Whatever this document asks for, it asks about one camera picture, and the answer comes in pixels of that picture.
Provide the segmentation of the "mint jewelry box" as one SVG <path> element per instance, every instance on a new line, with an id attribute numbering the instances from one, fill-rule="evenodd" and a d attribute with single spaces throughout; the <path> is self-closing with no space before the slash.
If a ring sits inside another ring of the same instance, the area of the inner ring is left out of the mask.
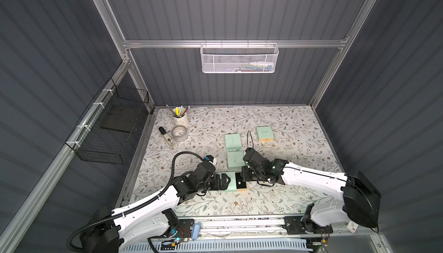
<path id="1" fill-rule="evenodd" d="M 256 135 L 259 142 L 268 142 L 274 140 L 273 131 L 270 126 L 257 126 Z"/>
<path id="2" fill-rule="evenodd" d="M 227 152 L 235 152 L 242 150 L 242 142 L 240 134 L 226 134 L 225 148 Z"/>
<path id="3" fill-rule="evenodd" d="M 248 189 L 247 183 L 243 180 L 240 172 L 225 172 L 226 176 L 230 178 L 230 182 L 222 193 L 234 193 L 246 191 Z"/>
<path id="4" fill-rule="evenodd" d="M 227 168 L 229 171 L 240 171 L 245 165 L 243 160 L 244 152 L 232 151 L 227 152 Z"/>

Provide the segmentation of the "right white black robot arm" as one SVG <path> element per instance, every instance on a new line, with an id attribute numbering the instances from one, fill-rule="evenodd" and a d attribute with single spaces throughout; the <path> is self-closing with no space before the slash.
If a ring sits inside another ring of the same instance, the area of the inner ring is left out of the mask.
<path id="1" fill-rule="evenodd" d="M 302 167 L 287 160 L 269 161 L 253 148 L 243 156 L 244 182 L 256 182 L 265 187 L 275 184 L 302 186 L 332 196 L 324 203 L 311 203 L 296 223 L 308 233 L 332 231 L 332 224 L 352 221 L 367 228 L 378 228 L 381 193 L 360 171 L 351 173 L 325 172 Z"/>

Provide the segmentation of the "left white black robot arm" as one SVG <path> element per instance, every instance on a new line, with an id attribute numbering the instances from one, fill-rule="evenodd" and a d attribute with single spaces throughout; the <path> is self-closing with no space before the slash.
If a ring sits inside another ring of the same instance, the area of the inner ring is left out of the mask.
<path id="1" fill-rule="evenodd" d="M 144 199 L 97 210 L 87 225 L 68 237 L 66 246 L 76 253 L 118 253 L 144 239 L 173 236 L 180 227 L 175 207 L 208 191 L 225 191 L 230 184 L 231 177 L 216 173 L 207 156 L 194 171 L 171 178 L 162 190 Z"/>

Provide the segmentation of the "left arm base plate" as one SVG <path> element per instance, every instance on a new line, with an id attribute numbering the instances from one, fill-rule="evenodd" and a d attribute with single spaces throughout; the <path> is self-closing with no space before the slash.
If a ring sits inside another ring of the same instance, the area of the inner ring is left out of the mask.
<path id="1" fill-rule="evenodd" d="M 163 234 L 158 234 L 152 237 L 152 239 L 160 238 L 185 238 L 191 237 L 192 228 L 195 224 L 194 219 L 178 219 L 172 222 L 167 222 L 166 231 Z"/>

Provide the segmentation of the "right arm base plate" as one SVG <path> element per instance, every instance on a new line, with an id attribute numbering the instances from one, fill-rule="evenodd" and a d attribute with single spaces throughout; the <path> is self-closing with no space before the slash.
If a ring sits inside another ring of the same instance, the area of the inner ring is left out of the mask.
<path id="1" fill-rule="evenodd" d="M 283 228 L 289 235 L 333 233 L 333 227 L 331 224 L 327 226 L 319 226 L 308 215 L 285 216 L 283 219 Z"/>

